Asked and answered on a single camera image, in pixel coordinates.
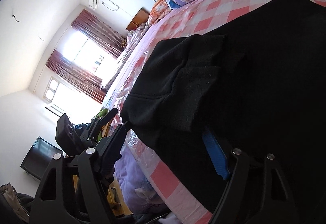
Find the dark red curtain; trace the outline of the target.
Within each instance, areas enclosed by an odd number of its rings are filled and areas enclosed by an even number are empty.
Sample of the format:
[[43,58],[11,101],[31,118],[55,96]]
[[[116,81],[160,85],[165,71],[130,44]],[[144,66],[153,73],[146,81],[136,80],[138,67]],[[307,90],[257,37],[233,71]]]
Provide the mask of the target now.
[[71,23],[72,34],[53,50],[46,67],[98,103],[106,95],[102,81],[116,65],[126,38],[84,9]]

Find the black flat television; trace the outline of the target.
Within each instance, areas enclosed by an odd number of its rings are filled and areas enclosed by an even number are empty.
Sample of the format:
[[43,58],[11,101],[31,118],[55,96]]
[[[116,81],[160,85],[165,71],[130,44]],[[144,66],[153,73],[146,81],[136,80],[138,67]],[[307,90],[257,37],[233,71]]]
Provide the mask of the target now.
[[24,157],[20,167],[28,174],[41,180],[53,156],[57,153],[64,154],[61,149],[38,137]]

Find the orange floral pillow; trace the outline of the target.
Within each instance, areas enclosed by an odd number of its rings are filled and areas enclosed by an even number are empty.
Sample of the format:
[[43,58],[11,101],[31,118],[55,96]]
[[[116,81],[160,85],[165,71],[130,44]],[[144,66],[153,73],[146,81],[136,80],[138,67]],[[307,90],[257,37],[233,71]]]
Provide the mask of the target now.
[[170,12],[171,9],[168,6],[166,0],[156,0],[149,14],[149,18],[148,18],[149,27],[162,20]]

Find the small wooden headboard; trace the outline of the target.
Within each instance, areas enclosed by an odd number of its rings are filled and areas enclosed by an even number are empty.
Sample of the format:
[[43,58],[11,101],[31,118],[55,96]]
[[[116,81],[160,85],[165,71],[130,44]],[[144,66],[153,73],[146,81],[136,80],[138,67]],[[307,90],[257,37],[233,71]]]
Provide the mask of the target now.
[[149,18],[149,12],[141,8],[137,14],[133,17],[131,22],[127,25],[126,30],[132,31],[137,29],[142,23],[145,23]]

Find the black sweatpants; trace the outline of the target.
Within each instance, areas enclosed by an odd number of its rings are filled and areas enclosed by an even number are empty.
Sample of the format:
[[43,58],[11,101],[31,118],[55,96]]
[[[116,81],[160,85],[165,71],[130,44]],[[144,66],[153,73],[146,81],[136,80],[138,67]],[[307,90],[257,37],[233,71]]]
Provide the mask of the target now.
[[204,35],[159,42],[120,112],[214,213],[225,187],[203,143],[275,155],[291,218],[325,223],[325,7],[271,0]]

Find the pink checkered bed sheet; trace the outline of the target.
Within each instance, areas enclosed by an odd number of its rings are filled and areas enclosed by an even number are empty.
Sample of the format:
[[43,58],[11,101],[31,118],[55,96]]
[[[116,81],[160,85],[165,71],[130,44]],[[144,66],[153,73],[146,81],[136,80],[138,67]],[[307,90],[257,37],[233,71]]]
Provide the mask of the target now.
[[[171,11],[161,21],[151,26],[136,45],[107,92],[103,105],[108,108],[122,108],[136,78],[159,41],[207,33],[269,1],[271,0],[195,0]],[[325,0],[311,1],[325,5]],[[152,187],[182,223],[208,223],[212,214],[190,194],[157,154],[143,144],[132,131],[127,134],[126,148],[130,150]]]

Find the pile of colourful clothes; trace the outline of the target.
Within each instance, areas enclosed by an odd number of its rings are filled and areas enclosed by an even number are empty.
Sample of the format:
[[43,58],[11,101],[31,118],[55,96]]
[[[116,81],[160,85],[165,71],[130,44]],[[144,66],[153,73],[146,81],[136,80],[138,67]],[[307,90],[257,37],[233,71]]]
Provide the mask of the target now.
[[112,108],[111,110],[107,108],[101,109],[90,123],[74,124],[72,127],[74,135],[78,136],[82,143],[86,143],[87,141],[98,143],[98,137],[101,137],[102,127],[112,121],[117,113],[117,108]]

